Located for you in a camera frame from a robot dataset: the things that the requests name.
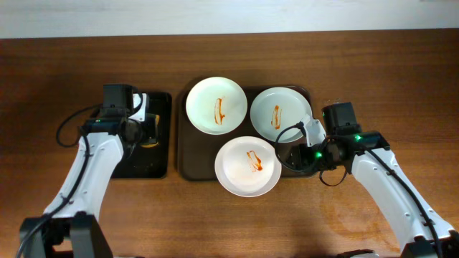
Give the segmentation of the yellow green sponge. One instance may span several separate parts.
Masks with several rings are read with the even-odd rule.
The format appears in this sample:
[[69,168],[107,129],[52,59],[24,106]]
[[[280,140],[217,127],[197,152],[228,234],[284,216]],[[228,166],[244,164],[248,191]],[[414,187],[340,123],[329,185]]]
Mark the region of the yellow green sponge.
[[146,114],[146,121],[141,123],[143,129],[143,136],[141,140],[141,147],[153,148],[158,145],[158,122],[160,120],[159,115]]

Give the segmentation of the white plate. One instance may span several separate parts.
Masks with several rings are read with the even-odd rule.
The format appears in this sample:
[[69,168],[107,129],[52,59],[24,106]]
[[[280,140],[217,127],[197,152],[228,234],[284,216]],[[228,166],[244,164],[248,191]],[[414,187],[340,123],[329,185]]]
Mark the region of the white plate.
[[275,142],[282,130],[299,122],[312,121],[312,109],[307,99],[287,87],[271,87],[262,91],[250,107],[254,129],[265,139]]
[[222,135],[235,130],[245,119],[248,101],[244,90],[225,77],[209,77],[190,89],[186,115],[199,131]]
[[281,171],[274,147],[252,136],[228,141],[219,149],[214,161],[219,183],[241,197],[266,194],[279,181]]

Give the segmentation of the white plate bottom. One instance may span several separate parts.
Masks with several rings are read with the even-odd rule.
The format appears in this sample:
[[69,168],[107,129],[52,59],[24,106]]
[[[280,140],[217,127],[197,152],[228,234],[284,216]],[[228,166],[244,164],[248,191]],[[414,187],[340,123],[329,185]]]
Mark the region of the white plate bottom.
[[279,181],[281,171],[274,147],[252,136],[228,141],[219,149],[214,161],[219,183],[241,197],[266,194]]

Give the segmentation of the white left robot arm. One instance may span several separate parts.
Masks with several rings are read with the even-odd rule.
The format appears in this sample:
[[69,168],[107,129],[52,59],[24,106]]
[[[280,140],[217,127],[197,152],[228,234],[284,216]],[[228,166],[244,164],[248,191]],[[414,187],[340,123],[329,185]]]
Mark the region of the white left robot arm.
[[78,128],[77,155],[58,194],[40,217],[20,228],[17,257],[112,257],[98,223],[117,165],[142,143],[157,143],[158,116],[136,87],[104,85],[103,102],[90,106]]

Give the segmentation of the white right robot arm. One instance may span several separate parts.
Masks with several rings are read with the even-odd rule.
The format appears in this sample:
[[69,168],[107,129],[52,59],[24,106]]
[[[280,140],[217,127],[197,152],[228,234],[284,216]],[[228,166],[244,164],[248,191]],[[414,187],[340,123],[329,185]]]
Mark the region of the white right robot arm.
[[457,257],[458,231],[423,199],[382,134],[364,132],[349,102],[324,107],[322,116],[305,116],[292,126],[306,142],[282,165],[306,176],[343,166],[379,207],[401,257]]

